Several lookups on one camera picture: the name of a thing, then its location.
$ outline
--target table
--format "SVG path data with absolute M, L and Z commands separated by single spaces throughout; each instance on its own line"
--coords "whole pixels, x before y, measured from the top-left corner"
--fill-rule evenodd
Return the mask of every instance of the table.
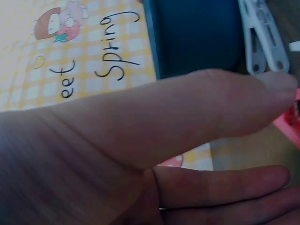
M 300 40 L 298 0 L 267 1 L 290 57 L 291 71 L 300 81 L 300 52 L 290 52 L 288 44 Z M 245 73 L 245 60 L 236 71 Z M 236 170 L 262 165 L 284 165 L 291 171 L 291 184 L 300 184 L 300 151 L 274 125 L 243 138 L 214 141 L 211 144 L 215 170 Z

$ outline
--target white surface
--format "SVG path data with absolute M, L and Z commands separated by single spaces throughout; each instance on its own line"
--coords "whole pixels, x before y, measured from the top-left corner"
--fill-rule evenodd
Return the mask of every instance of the white surface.
M 292 52 L 300 52 L 300 41 L 290 43 L 290 50 Z

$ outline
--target gingham pattern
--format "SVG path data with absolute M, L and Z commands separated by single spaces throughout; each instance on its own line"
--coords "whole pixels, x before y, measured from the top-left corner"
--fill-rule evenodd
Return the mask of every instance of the gingham pattern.
M 31 35 L 33 21 L 46 11 L 67 5 L 67 0 L 14 0 L 4 3 L 0 15 L 2 35 L 0 52 L 0 110 L 21 110 L 45 105 L 53 105 L 99 93 L 136 87 L 155 81 L 154 66 L 151 57 L 148 32 L 143 7 L 136 0 L 79 0 L 89 14 L 84 19 L 79 35 L 66 43 L 56 42 L 54 38 L 36 40 Z M 115 13 L 134 11 L 139 13 L 140 21 L 134 14 L 114 16 L 108 25 L 100 25 L 102 18 Z M 105 36 L 105 29 L 114 35 Z M 107 38 L 118 50 L 104 51 L 108 47 Z M 133 65 L 120 62 L 103 62 L 104 53 L 117 53 L 123 60 L 138 63 Z M 39 58 L 43 63 L 37 68 Z M 72 71 L 56 74 L 55 71 Z M 106 74 L 112 66 L 122 66 L 125 76 L 118 81 L 120 70 Z M 70 93 L 70 98 L 61 96 Z M 212 169 L 209 145 L 204 145 L 184 156 L 184 167 L 193 169 Z

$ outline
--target cartoon girl illustration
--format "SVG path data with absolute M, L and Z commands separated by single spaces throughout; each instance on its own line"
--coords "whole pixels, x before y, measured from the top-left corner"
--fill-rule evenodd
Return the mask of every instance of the cartoon girl illustration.
M 34 24 L 33 34 L 37 40 L 55 37 L 54 42 L 67 42 L 80 32 L 88 11 L 78 1 L 68 2 L 66 8 L 53 8 L 44 13 Z

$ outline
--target hand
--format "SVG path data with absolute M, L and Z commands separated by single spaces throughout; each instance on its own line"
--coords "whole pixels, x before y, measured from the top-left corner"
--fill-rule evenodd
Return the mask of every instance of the hand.
M 290 75 L 204 70 L 140 88 L 0 114 L 0 224 L 295 225 L 287 169 L 199 172 L 155 165 L 270 124 Z

